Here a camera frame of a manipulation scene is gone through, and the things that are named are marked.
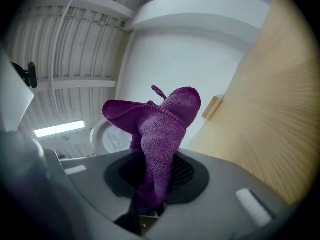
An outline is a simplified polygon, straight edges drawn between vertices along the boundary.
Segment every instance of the corrugated ceiling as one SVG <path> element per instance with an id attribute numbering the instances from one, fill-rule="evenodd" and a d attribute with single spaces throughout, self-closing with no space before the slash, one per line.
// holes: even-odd
<path id="1" fill-rule="evenodd" d="M 113 1 L 130 9 L 143 3 L 143 0 Z M 49 79 L 54 38 L 63 10 L 62 6 L 44 6 L 21 11 L 4 41 L 12 62 L 24 69 L 28 68 L 29 62 L 35 63 L 39 81 Z M 119 21 L 94 11 L 69 8 L 57 42 L 54 80 L 83 77 L 116 80 L 117 54 L 122 41 L 129 35 L 122 30 Z M 36 138 L 34 130 L 84 120 L 85 129 L 42 137 L 38 141 L 67 158 L 92 155 L 90 131 L 103 118 L 102 106 L 114 98 L 115 88 L 64 88 L 56 89 L 55 95 L 60 116 L 52 93 L 36 92 L 19 130 Z"/>

